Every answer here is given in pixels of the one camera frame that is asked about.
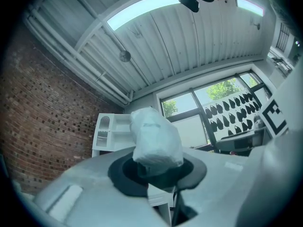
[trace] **white plastic bag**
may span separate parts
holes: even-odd
[[[160,175],[183,164],[177,128],[152,107],[132,112],[130,129],[136,143],[133,160],[146,168],[147,175]]]

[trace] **tree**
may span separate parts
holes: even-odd
[[[257,85],[257,82],[254,80],[254,78],[250,77],[250,87],[254,87]]]
[[[218,100],[223,97],[229,96],[233,93],[241,91],[241,88],[236,84],[236,78],[219,82],[210,86],[206,92],[210,99]]]
[[[175,100],[169,100],[166,102],[163,102],[163,110],[165,117],[171,117],[174,113],[178,112],[178,108],[176,107],[176,101]]]

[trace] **light fixture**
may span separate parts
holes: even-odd
[[[177,3],[180,3],[179,0],[141,0],[112,16],[107,21],[107,23],[115,31],[123,24],[134,19],[135,17],[138,17],[154,9]]]
[[[260,16],[263,17],[264,15],[264,9],[259,7],[258,5],[256,4],[253,4],[247,0],[237,0],[237,6],[239,8],[243,8],[243,9],[246,9],[246,10],[249,10],[255,14],[258,14]]]

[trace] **shoe display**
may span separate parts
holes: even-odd
[[[229,113],[228,115],[229,115],[229,121],[231,123],[236,123],[236,116],[233,115],[232,113]]]
[[[224,128],[223,123],[219,118],[217,118],[217,127],[219,130],[223,130]]]
[[[260,110],[260,107],[258,106],[258,104],[256,104],[255,102],[252,102],[252,103],[254,104],[256,110],[259,111],[259,110]]]
[[[235,126],[235,130],[236,130],[236,134],[239,134],[242,132],[242,130],[238,126]]]
[[[240,110],[241,110],[242,117],[244,119],[246,119],[246,111],[245,111],[245,109],[244,108],[240,108]]]
[[[239,107],[241,105],[240,100],[236,97],[233,97],[233,99],[235,100],[236,105]]]
[[[205,108],[205,114],[206,114],[206,116],[207,116],[208,119],[212,119],[213,118],[212,111],[210,111],[208,108]]]
[[[247,113],[251,114],[251,108],[249,106],[247,106],[247,105],[245,105],[245,108],[246,108]]]
[[[242,129],[243,132],[248,130],[248,126],[244,122],[242,122]]]
[[[229,127],[229,121],[227,120],[227,118],[223,115],[223,123],[225,127]]]
[[[222,114],[223,113],[223,108],[220,104],[216,104],[216,107],[217,107],[217,111],[218,113]]]
[[[229,104],[231,105],[231,108],[235,108],[236,107],[236,104],[234,101],[232,101],[231,99],[228,99],[229,101]]]
[[[230,136],[230,135],[234,135],[234,134],[230,129],[228,129],[228,136]]]
[[[255,107],[253,105],[250,104],[250,109],[251,111],[254,113],[256,111]]]
[[[242,104],[246,103],[245,99],[242,96],[239,96],[239,98],[240,98]]]
[[[250,101],[252,101],[252,94],[247,93],[248,98],[250,99]]]
[[[223,106],[225,111],[229,111],[229,104],[227,102],[223,101]]]
[[[239,122],[242,122],[242,120],[243,120],[242,114],[240,112],[236,111],[236,115],[237,115]]]
[[[218,114],[217,108],[212,106],[212,105],[210,106],[210,111],[212,111],[212,115],[217,115]]]
[[[245,102],[248,103],[250,101],[250,97],[246,93],[243,93],[242,95],[245,99]]]
[[[251,130],[251,128],[252,128],[252,121],[249,120],[249,119],[247,120],[247,126]]]
[[[210,126],[212,127],[213,132],[217,132],[217,124],[214,121],[210,121]]]

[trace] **red brick wall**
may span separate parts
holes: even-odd
[[[91,157],[98,113],[122,113],[61,65],[20,24],[0,78],[0,143],[10,176],[35,194]]]

